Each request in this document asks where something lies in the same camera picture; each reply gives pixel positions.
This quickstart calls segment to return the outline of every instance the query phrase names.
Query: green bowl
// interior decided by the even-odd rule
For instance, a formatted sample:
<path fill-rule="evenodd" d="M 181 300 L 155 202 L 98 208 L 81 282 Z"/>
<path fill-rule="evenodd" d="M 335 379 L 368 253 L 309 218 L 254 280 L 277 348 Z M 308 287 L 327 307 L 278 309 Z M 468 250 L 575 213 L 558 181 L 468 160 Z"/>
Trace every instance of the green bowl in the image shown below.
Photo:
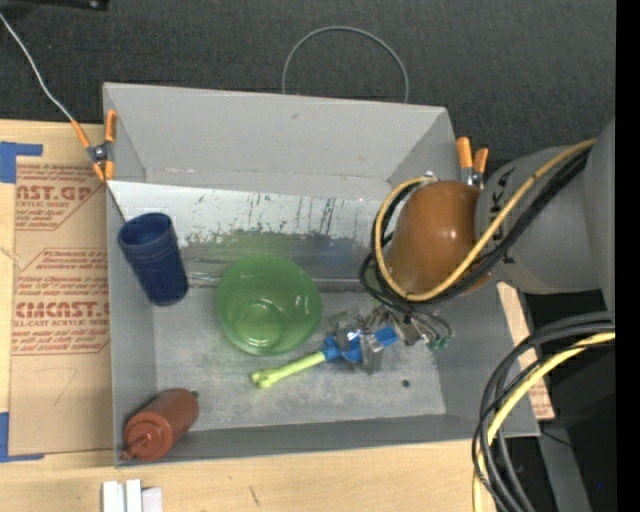
<path fill-rule="evenodd" d="M 307 341 L 322 317 L 320 293 L 298 265 L 268 254 L 229 267 L 216 292 L 229 340 L 250 354 L 283 354 Z"/>

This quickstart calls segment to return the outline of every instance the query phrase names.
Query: yellow cable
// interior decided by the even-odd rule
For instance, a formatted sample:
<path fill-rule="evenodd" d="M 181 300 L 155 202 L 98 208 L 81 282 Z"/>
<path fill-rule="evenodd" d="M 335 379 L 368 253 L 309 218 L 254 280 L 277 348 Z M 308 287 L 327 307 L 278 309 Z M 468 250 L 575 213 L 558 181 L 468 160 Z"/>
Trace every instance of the yellow cable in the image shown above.
<path fill-rule="evenodd" d="M 502 407 L 496 412 L 493 420 L 491 421 L 489 428 L 487 430 L 487 441 L 489 446 L 493 443 L 493 439 L 498 433 L 498 429 L 502 426 L 505 419 L 511 413 L 516 404 L 522 399 L 522 397 L 533 387 L 533 385 L 540 380 L 542 377 L 547 375 L 551 370 L 564 363 L 566 360 L 571 359 L 574 356 L 577 356 L 581 352 L 584 352 L 587 348 L 593 345 L 598 345 L 601 343 L 607 343 L 613 341 L 615 339 L 615 331 L 614 332 L 604 332 L 600 334 L 594 334 L 589 338 L 585 338 L 577 343 L 571 345 L 571 349 L 565 352 L 560 352 L 550 357 L 544 364 L 540 366 L 540 368 L 536 369 L 531 373 L 528 377 L 526 377 L 519 385 L 516 387 L 507 400 L 504 402 Z M 485 464 L 484 457 L 482 453 L 478 454 L 478 463 L 480 466 L 480 470 L 484 472 Z M 481 490 L 482 490 L 482 482 L 476 473 L 473 475 L 473 510 L 479 512 L 482 510 L 482 501 L 481 501 Z"/>
<path fill-rule="evenodd" d="M 544 176 L 547 172 L 549 172 L 551 169 L 553 169 L 553 167 L 555 167 L 559 162 L 561 162 L 562 160 L 564 160 L 566 158 L 569 158 L 569 157 L 573 156 L 574 154 L 579 153 L 580 151 L 583 151 L 584 149 L 592 146 L 595 143 L 595 141 L 596 141 L 596 139 L 589 139 L 589 140 L 586 140 L 584 142 L 581 142 L 579 144 L 576 144 L 575 146 L 572 146 L 572 147 L 566 149 L 562 153 L 556 155 L 551 160 L 549 160 L 546 164 L 544 164 L 542 167 L 540 167 L 536 172 L 534 172 L 520 186 L 520 188 L 518 188 L 518 190 L 516 190 L 516 192 L 511 197 L 511 199 L 509 199 L 507 204 L 505 204 L 504 208 L 502 208 L 500 213 L 496 216 L 496 218 L 493 220 L 493 222 L 489 225 L 489 227 L 487 228 L 485 233 L 480 237 L 478 242 L 473 246 L 473 248 L 471 249 L 469 254 L 467 254 L 466 258 L 462 261 L 462 263 L 460 263 L 460 265 L 458 265 L 458 267 L 451 273 L 451 275 L 449 275 L 449 277 L 447 279 L 445 279 L 442 283 L 440 283 L 435 288 L 431 289 L 428 292 L 420 293 L 420 294 L 413 294 L 411 292 L 407 292 L 406 290 L 403 290 L 402 287 L 400 285 L 398 285 L 398 283 L 396 283 L 394 281 L 393 277 L 391 277 L 391 274 L 387 270 L 387 267 L 386 267 L 386 265 L 384 263 L 384 256 L 382 254 L 382 243 L 381 243 L 382 219 L 383 219 L 384 214 L 386 213 L 386 211 L 387 211 L 387 209 L 389 207 L 389 204 L 405 188 L 407 188 L 407 187 L 409 187 L 409 186 L 411 186 L 411 185 L 413 185 L 415 183 L 420 183 L 420 182 L 423 182 L 423 181 L 426 181 L 426 180 L 425 180 L 424 177 L 423 178 L 413 178 L 413 179 L 405 181 L 404 183 L 401 183 L 400 185 L 398 185 L 395 189 L 393 189 L 391 191 L 391 193 L 387 196 L 385 201 L 382 203 L 382 206 L 380 207 L 380 210 L 378 211 L 378 215 L 376 216 L 375 224 L 374 224 L 374 229 L 375 229 L 374 244 L 375 244 L 376 263 L 378 264 L 378 268 L 380 269 L 380 272 L 381 272 L 384 280 L 387 282 L 387 284 L 391 287 L 391 289 L 394 292 L 396 292 L 398 295 L 400 295 L 401 297 L 405 298 L 406 300 L 412 301 L 412 302 L 421 302 L 421 301 L 429 300 L 429 299 L 435 297 L 436 295 L 442 293 L 444 290 L 449 288 L 453 283 L 455 283 L 458 280 L 458 278 L 473 263 L 473 261 L 476 259 L 478 254 L 480 254 L 480 251 L 482 251 L 482 249 L 487 244 L 489 239 L 498 230 L 498 228 L 500 227 L 500 225 L 502 224 L 504 219 L 507 217 L 507 215 L 509 215 L 509 213 L 511 213 L 511 210 L 514 209 L 516 204 L 529 191 L 529 189 L 531 187 L 533 187 L 533 185 L 536 183 L 536 181 L 538 181 L 542 176 Z"/>

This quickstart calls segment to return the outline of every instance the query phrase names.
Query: red bottle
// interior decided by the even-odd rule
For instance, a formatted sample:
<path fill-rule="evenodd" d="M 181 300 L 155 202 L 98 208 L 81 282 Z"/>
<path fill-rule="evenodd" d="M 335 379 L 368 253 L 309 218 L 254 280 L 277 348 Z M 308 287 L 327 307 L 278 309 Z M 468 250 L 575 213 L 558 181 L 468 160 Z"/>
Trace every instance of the red bottle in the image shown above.
<path fill-rule="evenodd" d="M 144 461 L 164 456 L 195 423 L 200 406 L 187 389 L 169 389 L 138 411 L 126 424 L 123 460 Z"/>

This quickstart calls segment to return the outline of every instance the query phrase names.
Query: blue tape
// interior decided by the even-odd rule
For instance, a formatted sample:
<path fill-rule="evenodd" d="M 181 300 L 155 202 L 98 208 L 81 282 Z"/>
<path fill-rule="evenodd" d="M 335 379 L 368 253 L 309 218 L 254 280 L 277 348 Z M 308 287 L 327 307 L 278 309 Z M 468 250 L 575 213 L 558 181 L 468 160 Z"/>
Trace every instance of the blue tape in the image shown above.
<path fill-rule="evenodd" d="M 16 157 L 42 156 L 42 144 L 0 142 L 0 183 L 16 182 Z"/>
<path fill-rule="evenodd" d="M 17 462 L 21 460 L 38 460 L 43 457 L 43 455 L 19 455 L 14 457 L 9 457 L 9 453 L 7 451 L 9 445 L 9 413 L 2 412 L 0 413 L 0 463 L 2 462 Z"/>

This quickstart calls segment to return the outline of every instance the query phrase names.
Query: blue plastic object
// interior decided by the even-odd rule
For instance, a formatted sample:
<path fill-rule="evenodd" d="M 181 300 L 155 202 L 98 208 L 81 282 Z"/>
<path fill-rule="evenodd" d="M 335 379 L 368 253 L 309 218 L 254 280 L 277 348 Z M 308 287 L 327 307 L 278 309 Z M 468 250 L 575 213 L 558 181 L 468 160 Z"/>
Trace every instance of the blue plastic object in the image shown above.
<path fill-rule="evenodd" d="M 167 306 L 186 295 L 189 283 L 171 217 L 152 212 L 129 220 L 118 244 L 151 302 Z"/>
<path fill-rule="evenodd" d="M 41 156 L 42 144 L 0 142 L 0 183 L 16 182 L 16 157 Z"/>
<path fill-rule="evenodd" d="M 342 357 L 351 363 L 362 363 L 362 349 L 360 348 L 360 336 L 362 333 L 354 333 L 347 350 L 341 349 L 334 336 L 328 336 L 324 340 L 325 348 L 321 351 L 327 361 Z M 377 340 L 385 347 L 398 340 L 398 335 L 391 326 L 383 327 L 374 333 Z"/>
<path fill-rule="evenodd" d="M 0 462 L 18 462 L 21 460 L 38 460 L 43 455 L 19 455 L 9 457 L 7 444 L 9 441 L 9 413 L 0 413 Z"/>

